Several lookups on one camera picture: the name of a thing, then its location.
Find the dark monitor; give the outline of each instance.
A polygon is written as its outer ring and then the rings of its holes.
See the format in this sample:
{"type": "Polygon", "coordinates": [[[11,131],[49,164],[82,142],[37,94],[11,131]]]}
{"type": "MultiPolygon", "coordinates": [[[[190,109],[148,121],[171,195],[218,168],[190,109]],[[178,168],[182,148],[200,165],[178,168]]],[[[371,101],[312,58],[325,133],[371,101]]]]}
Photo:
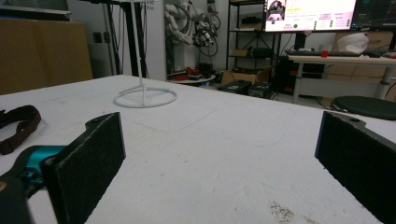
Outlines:
{"type": "Polygon", "coordinates": [[[264,0],[265,32],[349,30],[357,0],[264,0]]]}
{"type": "Polygon", "coordinates": [[[351,30],[396,30],[396,1],[358,0],[353,14],[351,30]]]}

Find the round stool seat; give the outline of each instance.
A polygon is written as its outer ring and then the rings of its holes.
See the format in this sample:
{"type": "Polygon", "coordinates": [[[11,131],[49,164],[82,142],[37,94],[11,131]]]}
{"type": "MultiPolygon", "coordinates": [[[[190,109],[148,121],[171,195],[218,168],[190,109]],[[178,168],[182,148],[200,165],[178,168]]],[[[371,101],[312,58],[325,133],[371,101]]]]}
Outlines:
{"type": "Polygon", "coordinates": [[[340,96],[332,108],[377,119],[396,120],[396,103],[365,96],[340,96]]]}

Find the black box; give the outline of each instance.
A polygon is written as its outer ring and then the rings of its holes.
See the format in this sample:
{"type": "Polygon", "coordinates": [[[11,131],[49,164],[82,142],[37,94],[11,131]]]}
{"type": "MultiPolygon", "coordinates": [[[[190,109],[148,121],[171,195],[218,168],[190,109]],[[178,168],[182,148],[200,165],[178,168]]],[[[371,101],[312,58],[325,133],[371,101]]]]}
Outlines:
{"type": "Polygon", "coordinates": [[[248,88],[249,96],[271,99],[271,93],[271,83],[268,82],[256,82],[248,88]]]}
{"type": "Polygon", "coordinates": [[[230,82],[227,85],[220,86],[218,90],[241,94],[241,95],[248,95],[248,88],[250,86],[251,86],[250,81],[237,80],[234,82],[230,82]]]}

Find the desk leg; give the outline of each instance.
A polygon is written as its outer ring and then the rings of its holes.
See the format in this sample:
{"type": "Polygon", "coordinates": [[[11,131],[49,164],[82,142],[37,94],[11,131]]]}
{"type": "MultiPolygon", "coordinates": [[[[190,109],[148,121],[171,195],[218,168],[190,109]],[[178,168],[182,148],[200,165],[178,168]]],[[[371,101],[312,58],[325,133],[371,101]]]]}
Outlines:
{"type": "Polygon", "coordinates": [[[292,100],[292,102],[294,104],[297,104],[297,101],[298,101],[298,95],[299,95],[299,92],[300,92],[301,81],[303,79],[303,67],[304,67],[304,63],[300,63],[298,65],[298,73],[297,73],[296,83],[294,85],[294,90],[293,90],[293,100],[292,100]]]}
{"type": "Polygon", "coordinates": [[[393,67],[387,67],[385,69],[384,76],[382,76],[382,79],[379,82],[378,87],[376,88],[375,98],[385,99],[387,91],[389,90],[390,78],[392,76],[392,73],[393,67]]]}

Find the monitor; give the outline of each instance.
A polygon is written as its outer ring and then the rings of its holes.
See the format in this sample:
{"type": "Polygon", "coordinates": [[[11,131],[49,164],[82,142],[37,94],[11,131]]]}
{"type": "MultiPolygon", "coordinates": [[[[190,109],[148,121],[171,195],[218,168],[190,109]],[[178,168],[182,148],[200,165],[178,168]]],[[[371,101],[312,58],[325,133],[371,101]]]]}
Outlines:
{"type": "Polygon", "coordinates": [[[357,0],[264,0],[265,32],[349,30],[357,0]]]}
{"type": "Polygon", "coordinates": [[[396,1],[358,0],[352,18],[351,30],[395,31],[396,1]]]}

